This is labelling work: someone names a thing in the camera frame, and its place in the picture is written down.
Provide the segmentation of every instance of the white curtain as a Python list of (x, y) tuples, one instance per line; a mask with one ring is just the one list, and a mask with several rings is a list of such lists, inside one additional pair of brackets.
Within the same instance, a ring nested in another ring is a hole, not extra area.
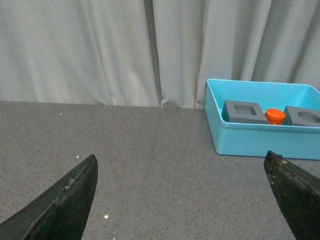
[(0, 0), (0, 101), (203, 108), (207, 79), (319, 76), (320, 0)]

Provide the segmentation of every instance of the gray countertop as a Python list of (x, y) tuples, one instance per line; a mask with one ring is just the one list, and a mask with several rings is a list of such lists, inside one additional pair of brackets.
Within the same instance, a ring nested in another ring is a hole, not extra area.
[(83, 240), (295, 239), (264, 158), (218, 155), (199, 109), (0, 102), (0, 222), (90, 154)]

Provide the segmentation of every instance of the orange cup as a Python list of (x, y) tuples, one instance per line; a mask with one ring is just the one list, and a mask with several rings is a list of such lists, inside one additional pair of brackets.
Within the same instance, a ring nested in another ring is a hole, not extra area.
[(286, 114), (276, 108), (268, 108), (264, 115), (268, 119), (270, 124), (281, 125), (285, 120)]

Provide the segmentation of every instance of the light blue tray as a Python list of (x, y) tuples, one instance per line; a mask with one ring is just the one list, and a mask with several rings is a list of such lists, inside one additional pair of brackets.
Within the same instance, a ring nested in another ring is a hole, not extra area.
[(225, 100), (259, 103), (262, 110), (286, 105), (320, 111), (320, 92), (307, 84), (208, 79), (205, 113), (220, 155), (320, 160), (320, 127), (226, 122)]

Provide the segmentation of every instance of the gray foam block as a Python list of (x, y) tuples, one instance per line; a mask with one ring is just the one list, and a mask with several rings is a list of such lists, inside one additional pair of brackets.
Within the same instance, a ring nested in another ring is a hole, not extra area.
[(225, 100), (222, 118), (230, 123), (268, 124), (268, 119), (257, 102)]
[(296, 106), (286, 106), (282, 125), (320, 127), (320, 111)]

